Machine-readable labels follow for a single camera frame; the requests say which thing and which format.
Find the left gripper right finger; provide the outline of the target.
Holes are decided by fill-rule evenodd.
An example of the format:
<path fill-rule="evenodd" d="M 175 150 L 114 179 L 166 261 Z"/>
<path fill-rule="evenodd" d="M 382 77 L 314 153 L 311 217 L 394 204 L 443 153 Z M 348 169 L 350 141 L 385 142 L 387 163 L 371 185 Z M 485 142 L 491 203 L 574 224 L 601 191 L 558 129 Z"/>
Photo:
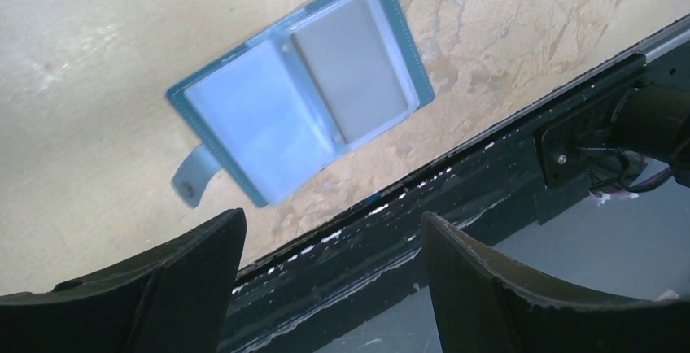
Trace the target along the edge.
<path fill-rule="evenodd" d="M 445 352 L 686 352 L 689 302 L 589 289 L 525 265 L 427 212 L 422 253 Z"/>

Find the blue card holder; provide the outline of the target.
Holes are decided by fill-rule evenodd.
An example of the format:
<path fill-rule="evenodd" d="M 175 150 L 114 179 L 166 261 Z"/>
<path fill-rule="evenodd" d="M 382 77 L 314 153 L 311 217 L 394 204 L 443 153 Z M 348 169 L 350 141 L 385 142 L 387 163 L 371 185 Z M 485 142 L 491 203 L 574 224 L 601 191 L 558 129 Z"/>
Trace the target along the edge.
<path fill-rule="evenodd" d="M 226 171 L 257 207 L 277 206 L 321 170 L 434 100 L 400 1 L 371 0 L 390 28 L 418 104 L 366 143 L 343 142 L 291 38 L 297 24 L 341 1 L 305 4 L 167 91 L 169 103 L 201 141 L 171 180 L 185 204 L 197 207 L 210 180 Z"/>

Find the grey credit card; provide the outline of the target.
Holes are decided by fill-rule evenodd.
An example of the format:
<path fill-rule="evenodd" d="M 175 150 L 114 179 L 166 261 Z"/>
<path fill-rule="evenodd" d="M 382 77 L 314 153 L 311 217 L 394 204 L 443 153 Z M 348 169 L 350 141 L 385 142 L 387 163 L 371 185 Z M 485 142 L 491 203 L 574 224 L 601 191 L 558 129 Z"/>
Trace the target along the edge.
<path fill-rule="evenodd" d="M 371 0 L 343 0 L 297 24 L 291 36 L 350 147 L 376 137 L 418 104 L 379 11 Z"/>

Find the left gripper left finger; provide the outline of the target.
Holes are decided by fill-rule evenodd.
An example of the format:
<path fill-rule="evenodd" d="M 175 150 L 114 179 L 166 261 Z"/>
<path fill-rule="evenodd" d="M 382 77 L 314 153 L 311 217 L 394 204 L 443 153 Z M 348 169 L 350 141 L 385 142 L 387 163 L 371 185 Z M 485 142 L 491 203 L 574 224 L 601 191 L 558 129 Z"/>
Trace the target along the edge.
<path fill-rule="evenodd" d="M 242 257 L 242 209 L 45 293 L 1 298 L 4 352 L 214 352 Z"/>

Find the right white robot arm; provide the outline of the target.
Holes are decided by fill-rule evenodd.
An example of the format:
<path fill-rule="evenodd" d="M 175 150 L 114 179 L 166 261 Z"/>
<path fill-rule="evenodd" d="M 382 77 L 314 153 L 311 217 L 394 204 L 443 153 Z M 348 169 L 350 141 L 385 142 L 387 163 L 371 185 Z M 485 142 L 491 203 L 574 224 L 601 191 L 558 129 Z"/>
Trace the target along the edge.
<path fill-rule="evenodd" d="M 689 91 L 650 85 L 633 89 L 611 117 L 613 144 L 667 163 L 689 187 Z"/>

